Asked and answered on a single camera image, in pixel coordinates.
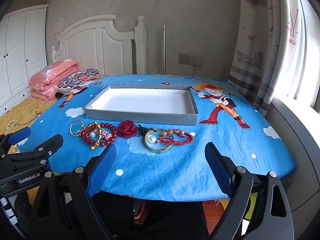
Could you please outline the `ship print curtain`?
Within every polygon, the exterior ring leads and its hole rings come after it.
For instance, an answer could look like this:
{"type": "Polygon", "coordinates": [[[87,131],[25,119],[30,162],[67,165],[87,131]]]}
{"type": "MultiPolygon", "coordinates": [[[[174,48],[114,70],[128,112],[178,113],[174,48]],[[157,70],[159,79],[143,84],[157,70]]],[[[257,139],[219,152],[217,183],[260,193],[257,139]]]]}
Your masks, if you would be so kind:
{"type": "Polygon", "coordinates": [[[303,36],[301,0],[240,0],[240,21],[228,81],[265,115],[303,36]]]}

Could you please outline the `silver metal pole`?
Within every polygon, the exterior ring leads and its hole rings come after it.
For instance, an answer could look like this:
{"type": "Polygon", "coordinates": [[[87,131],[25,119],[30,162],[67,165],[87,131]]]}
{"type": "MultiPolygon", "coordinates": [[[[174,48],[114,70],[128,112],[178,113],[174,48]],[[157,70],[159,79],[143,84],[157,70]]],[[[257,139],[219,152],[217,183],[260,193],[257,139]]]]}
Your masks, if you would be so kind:
{"type": "Polygon", "coordinates": [[[163,25],[163,74],[166,74],[167,69],[167,26],[163,25]]]}

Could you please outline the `red fabric rose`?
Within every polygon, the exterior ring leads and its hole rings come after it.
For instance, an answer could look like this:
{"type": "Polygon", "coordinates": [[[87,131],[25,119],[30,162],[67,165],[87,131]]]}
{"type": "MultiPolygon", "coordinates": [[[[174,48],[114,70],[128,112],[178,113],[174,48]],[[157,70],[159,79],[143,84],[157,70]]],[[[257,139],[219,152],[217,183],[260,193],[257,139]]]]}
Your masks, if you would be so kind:
{"type": "Polygon", "coordinates": [[[131,120],[125,120],[118,124],[117,133],[119,137],[129,139],[135,137],[139,132],[137,125],[131,120]]]}

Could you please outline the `white bed headboard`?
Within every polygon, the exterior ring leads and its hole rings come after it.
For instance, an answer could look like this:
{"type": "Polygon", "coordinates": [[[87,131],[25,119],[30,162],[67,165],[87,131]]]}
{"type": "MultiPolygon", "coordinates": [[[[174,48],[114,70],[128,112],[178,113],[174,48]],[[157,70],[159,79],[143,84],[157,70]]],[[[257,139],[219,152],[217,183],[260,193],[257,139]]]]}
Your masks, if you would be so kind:
{"type": "Polygon", "coordinates": [[[52,47],[52,61],[73,59],[80,69],[95,68],[102,75],[146,74],[147,28],[137,17],[133,31],[119,32],[115,15],[91,16],[68,27],[52,47]]]}

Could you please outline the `patterned pillow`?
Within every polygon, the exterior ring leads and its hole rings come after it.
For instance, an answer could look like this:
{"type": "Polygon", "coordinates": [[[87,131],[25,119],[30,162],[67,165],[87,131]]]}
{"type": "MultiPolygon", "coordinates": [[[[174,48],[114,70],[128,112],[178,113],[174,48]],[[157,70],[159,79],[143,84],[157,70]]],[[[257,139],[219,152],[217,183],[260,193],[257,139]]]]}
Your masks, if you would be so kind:
{"type": "Polygon", "coordinates": [[[57,90],[64,92],[99,76],[100,72],[97,69],[80,70],[62,79],[57,85],[57,90]]]}

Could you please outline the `grey shallow tray box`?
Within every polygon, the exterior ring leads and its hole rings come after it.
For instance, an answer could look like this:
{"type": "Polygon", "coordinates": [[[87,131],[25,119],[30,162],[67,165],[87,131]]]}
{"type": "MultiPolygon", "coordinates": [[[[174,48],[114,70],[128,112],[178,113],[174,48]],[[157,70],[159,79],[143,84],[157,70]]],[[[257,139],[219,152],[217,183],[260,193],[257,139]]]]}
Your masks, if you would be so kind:
{"type": "Polygon", "coordinates": [[[86,118],[143,124],[195,126],[198,110],[190,87],[108,86],[85,107],[86,118]]]}

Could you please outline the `yellow floral bedsheet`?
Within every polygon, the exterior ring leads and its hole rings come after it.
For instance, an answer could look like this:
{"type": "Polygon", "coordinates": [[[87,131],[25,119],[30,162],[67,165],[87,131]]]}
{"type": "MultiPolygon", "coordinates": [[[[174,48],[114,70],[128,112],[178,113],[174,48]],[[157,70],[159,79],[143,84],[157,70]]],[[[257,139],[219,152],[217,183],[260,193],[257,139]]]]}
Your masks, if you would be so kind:
{"type": "Polygon", "coordinates": [[[57,99],[42,101],[29,97],[1,116],[1,134],[14,133],[33,124],[57,99]]]}

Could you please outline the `silver gold ring bangles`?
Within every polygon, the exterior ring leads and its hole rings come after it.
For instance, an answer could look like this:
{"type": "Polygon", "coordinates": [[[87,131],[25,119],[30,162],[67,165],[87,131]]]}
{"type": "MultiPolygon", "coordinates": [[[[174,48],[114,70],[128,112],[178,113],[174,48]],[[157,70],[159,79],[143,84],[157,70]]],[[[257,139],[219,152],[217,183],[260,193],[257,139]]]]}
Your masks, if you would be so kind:
{"type": "Polygon", "coordinates": [[[79,137],[85,127],[85,123],[82,120],[76,119],[70,124],[69,132],[72,136],[79,137]]]}

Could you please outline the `wall switch socket panel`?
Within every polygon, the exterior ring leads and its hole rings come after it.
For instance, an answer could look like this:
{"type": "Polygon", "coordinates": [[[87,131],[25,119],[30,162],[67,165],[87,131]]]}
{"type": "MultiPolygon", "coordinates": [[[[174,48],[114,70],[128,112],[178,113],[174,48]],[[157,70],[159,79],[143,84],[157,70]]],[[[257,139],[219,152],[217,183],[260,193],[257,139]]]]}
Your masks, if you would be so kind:
{"type": "Polygon", "coordinates": [[[178,63],[188,66],[200,67],[202,65],[202,55],[179,53],[178,63]]]}

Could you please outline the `gold bangle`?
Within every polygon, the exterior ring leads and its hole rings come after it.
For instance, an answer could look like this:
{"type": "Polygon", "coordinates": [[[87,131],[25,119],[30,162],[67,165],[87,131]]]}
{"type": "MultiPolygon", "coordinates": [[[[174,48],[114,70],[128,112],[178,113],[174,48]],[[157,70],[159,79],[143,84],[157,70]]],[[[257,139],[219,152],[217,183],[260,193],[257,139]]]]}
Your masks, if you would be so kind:
{"type": "Polygon", "coordinates": [[[156,128],[156,129],[150,129],[145,134],[144,146],[146,147],[147,150],[149,150],[152,153],[161,154],[172,148],[171,144],[164,144],[163,142],[160,141],[160,137],[164,131],[165,131],[164,129],[156,128]],[[156,142],[153,144],[148,142],[148,136],[150,135],[154,135],[157,139],[156,142]]]}

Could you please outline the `white wardrobe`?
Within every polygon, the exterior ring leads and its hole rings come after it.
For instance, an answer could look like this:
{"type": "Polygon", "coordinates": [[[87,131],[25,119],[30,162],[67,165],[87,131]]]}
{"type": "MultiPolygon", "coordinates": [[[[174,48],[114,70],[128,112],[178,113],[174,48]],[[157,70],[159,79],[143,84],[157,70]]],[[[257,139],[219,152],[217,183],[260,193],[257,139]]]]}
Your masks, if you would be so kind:
{"type": "Polygon", "coordinates": [[[1,114],[30,96],[31,77],[47,66],[47,8],[27,7],[1,20],[1,114]]]}

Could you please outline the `blue cartoon tablecloth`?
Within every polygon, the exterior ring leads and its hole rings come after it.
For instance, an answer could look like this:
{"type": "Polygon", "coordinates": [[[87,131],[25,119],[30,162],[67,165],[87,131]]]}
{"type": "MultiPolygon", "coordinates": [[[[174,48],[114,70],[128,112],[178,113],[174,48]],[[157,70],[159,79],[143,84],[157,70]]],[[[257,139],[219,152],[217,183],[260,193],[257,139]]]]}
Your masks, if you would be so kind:
{"type": "Polygon", "coordinates": [[[138,199],[198,202],[224,198],[206,161],[212,142],[253,174],[283,178],[296,162],[266,119],[222,81],[165,75],[106,76],[74,88],[47,109],[19,145],[29,152],[59,134],[49,157],[59,174],[85,166],[108,144],[116,159],[94,190],[138,199]]]}

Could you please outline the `wall paper notice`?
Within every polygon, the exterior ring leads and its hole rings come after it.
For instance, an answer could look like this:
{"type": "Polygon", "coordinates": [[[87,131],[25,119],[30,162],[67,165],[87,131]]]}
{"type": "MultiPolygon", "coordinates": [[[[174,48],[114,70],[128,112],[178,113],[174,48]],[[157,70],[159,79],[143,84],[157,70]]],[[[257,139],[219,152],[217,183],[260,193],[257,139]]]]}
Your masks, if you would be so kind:
{"type": "Polygon", "coordinates": [[[63,33],[63,24],[64,24],[63,18],[60,18],[55,21],[55,40],[58,40],[60,35],[63,33]]]}

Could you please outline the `jade pendant pink knot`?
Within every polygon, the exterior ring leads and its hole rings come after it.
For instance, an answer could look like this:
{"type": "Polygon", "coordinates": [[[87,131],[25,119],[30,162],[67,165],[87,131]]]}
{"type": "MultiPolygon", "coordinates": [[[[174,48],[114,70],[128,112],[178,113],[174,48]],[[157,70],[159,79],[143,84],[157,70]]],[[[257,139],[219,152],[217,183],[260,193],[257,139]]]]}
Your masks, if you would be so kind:
{"type": "Polygon", "coordinates": [[[108,131],[103,131],[103,138],[105,141],[109,141],[112,138],[112,134],[108,131]]]}

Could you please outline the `pink folded quilt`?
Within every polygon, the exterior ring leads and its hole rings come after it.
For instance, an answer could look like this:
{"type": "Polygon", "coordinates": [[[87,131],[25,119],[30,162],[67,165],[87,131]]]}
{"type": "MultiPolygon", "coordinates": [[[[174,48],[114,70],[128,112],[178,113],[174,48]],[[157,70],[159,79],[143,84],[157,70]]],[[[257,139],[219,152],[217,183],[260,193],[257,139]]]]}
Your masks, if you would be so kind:
{"type": "Polygon", "coordinates": [[[78,70],[79,63],[75,60],[66,59],[52,63],[31,77],[28,86],[31,97],[45,102],[52,101],[59,82],[78,70]]]}

